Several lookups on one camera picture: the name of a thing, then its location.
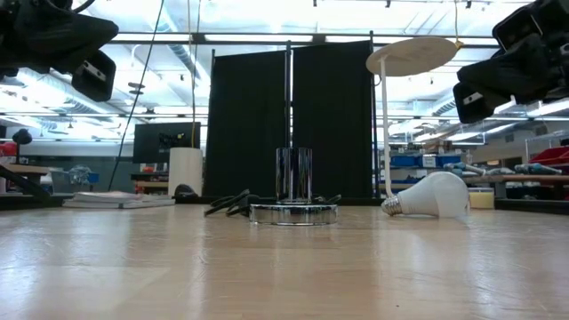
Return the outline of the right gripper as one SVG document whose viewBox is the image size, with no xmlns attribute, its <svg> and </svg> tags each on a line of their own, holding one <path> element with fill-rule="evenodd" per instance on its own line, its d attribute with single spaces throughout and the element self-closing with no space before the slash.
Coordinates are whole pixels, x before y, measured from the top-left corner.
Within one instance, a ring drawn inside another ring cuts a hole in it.
<svg viewBox="0 0 569 320">
<path fill-rule="evenodd" d="M 489 116 L 483 95 L 523 94 L 525 101 L 547 103 L 569 97 L 569 0 L 533 3 L 543 36 L 531 34 L 502 55 L 458 71 L 453 95 L 462 124 Z"/>
</svg>

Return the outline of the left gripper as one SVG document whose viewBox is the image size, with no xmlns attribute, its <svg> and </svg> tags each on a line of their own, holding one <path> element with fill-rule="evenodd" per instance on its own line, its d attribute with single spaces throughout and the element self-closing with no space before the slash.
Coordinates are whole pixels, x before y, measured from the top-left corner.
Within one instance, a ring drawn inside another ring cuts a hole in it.
<svg viewBox="0 0 569 320">
<path fill-rule="evenodd" d="M 111 20 L 62 11 L 62 0 L 0 0 L 0 80 L 21 68 L 76 69 L 73 87 L 95 102 L 108 101 L 116 63 L 99 49 L 118 30 Z"/>
</svg>

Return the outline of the white LED lightbulb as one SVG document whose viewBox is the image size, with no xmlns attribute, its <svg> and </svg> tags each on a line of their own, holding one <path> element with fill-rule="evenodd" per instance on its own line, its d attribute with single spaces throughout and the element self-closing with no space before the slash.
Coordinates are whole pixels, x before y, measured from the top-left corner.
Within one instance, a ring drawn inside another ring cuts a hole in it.
<svg viewBox="0 0 569 320">
<path fill-rule="evenodd" d="M 433 172 L 410 188 L 386 199 L 381 209 L 389 216 L 457 218 L 469 214 L 469 189 L 453 173 Z"/>
</svg>

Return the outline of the chrome lamp base with socket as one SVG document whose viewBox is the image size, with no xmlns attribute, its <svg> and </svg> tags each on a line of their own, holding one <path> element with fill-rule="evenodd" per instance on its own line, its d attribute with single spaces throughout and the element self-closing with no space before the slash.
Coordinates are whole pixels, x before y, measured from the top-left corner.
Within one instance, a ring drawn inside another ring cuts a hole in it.
<svg viewBox="0 0 569 320">
<path fill-rule="evenodd" d="M 320 226 L 337 222 L 341 195 L 331 198 L 312 193 L 312 150 L 276 150 L 276 200 L 250 204 L 249 220 L 278 226 Z"/>
</svg>

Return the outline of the grey-blue tool bundle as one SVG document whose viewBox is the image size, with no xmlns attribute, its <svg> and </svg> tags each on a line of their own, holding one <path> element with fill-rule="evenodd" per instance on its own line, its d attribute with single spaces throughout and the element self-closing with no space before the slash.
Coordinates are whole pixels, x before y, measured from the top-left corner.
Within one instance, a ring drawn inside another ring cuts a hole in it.
<svg viewBox="0 0 569 320">
<path fill-rule="evenodd" d="M 517 164 L 515 166 L 515 172 L 530 175 L 561 175 L 563 173 L 559 169 L 538 163 Z"/>
<path fill-rule="evenodd" d="M 443 168 L 458 176 L 484 176 L 486 174 L 485 169 L 463 162 L 445 164 Z"/>
</svg>

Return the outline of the red plastic bin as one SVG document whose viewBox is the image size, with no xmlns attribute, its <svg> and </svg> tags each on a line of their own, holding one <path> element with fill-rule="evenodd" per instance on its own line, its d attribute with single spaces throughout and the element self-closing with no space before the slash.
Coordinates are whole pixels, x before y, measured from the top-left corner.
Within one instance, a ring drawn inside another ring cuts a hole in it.
<svg viewBox="0 0 569 320">
<path fill-rule="evenodd" d="M 569 166 L 569 147 L 548 148 L 531 158 L 529 163 L 549 167 Z"/>
</svg>

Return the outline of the black round-headed desk lamp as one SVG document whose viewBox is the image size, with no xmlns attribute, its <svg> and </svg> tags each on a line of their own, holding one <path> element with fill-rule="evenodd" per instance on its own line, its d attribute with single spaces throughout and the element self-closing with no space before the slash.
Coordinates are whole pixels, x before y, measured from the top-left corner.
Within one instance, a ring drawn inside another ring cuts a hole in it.
<svg viewBox="0 0 569 320">
<path fill-rule="evenodd" d="M 16 133 L 13 134 L 12 141 L 16 144 L 16 164 L 20 164 L 20 147 L 30 144 L 32 140 L 33 137 L 28 129 L 19 129 Z"/>
</svg>

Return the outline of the black monitor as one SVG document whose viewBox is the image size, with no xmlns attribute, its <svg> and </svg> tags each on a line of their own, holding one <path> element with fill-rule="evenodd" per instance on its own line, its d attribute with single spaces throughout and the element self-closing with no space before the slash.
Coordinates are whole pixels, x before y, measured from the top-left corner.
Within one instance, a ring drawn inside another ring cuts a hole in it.
<svg viewBox="0 0 569 320">
<path fill-rule="evenodd" d="M 136 124 L 132 161 L 135 164 L 168 163 L 171 148 L 200 148 L 201 124 Z"/>
</svg>

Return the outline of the yellow candle jar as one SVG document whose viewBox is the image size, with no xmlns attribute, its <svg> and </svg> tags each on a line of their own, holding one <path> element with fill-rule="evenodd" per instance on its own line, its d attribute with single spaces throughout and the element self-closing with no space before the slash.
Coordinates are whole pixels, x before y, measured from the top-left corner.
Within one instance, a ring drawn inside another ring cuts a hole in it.
<svg viewBox="0 0 569 320">
<path fill-rule="evenodd" d="M 469 203 L 471 209 L 493 210 L 494 198 L 495 194 L 493 188 L 469 188 Z"/>
</svg>

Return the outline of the clear plastic bag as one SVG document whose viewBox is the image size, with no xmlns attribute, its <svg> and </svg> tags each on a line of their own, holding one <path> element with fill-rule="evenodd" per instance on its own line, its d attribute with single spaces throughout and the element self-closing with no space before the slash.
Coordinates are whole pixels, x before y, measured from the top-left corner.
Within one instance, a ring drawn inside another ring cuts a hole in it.
<svg viewBox="0 0 569 320">
<path fill-rule="evenodd" d="M 100 175 L 93 172 L 88 166 L 76 165 L 68 171 L 70 182 L 75 185 L 92 185 L 98 183 Z"/>
</svg>

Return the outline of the grey storage box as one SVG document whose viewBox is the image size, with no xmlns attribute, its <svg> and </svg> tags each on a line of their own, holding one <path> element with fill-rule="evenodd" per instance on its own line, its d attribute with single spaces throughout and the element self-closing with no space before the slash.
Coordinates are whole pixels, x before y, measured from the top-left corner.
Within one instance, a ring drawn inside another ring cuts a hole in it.
<svg viewBox="0 0 569 320">
<path fill-rule="evenodd" d="M 54 194 L 70 194 L 73 192 L 68 172 L 51 171 L 52 191 Z"/>
</svg>

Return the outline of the wooden table with black leg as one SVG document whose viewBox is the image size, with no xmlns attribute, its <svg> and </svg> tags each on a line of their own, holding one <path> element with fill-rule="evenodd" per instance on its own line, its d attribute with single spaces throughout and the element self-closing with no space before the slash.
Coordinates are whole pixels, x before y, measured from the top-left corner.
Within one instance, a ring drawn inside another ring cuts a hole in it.
<svg viewBox="0 0 569 320">
<path fill-rule="evenodd" d="M 41 187 L 41 178 L 50 172 L 48 167 L 24 164 L 0 164 L 0 178 L 13 182 L 25 194 L 38 198 L 50 196 L 48 191 Z"/>
</svg>

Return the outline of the stack of white papers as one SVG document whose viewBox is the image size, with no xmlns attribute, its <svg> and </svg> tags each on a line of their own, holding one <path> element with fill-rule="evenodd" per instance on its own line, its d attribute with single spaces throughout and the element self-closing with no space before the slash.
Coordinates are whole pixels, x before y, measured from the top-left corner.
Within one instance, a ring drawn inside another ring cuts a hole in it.
<svg viewBox="0 0 569 320">
<path fill-rule="evenodd" d="M 131 194 L 120 191 L 78 192 L 62 206 L 79 209 L 138 209 L 175 205 L 170 196 Z"/>
</svg>

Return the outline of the white cylindrical bin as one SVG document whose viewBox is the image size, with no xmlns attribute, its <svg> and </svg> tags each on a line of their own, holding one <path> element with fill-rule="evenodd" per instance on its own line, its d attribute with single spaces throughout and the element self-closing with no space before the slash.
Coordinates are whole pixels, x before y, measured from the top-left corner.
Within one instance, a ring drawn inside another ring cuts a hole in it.
<svg viewBox="0 0 569 320">
<path fill-rule="evenodd" d="M 191 187 L 198 195 L 203 188 L 203 152 L 199 148 L 171 148 L 168 164 L 168 195 L 173 196 L 180 184 Z"/>
</svg>

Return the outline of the white round pedestal table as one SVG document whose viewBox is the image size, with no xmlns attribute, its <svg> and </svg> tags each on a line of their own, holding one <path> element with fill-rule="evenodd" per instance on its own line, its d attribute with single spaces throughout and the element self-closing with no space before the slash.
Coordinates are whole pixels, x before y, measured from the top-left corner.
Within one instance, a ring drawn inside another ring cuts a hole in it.
<svg viewBox="0 0 569 320">
<path fill-rule="evenodd" d="M 366 68 L 381 78 L 381 108 L 383 125 L 384 178 L 387 197 L 391 189 L 388 88 L 390 76 L 416 76 L 440 68 L 454 58 L 461 42 L 438 36 L 421 36 L 387 44 L 366 60 Z"/>
</svg>

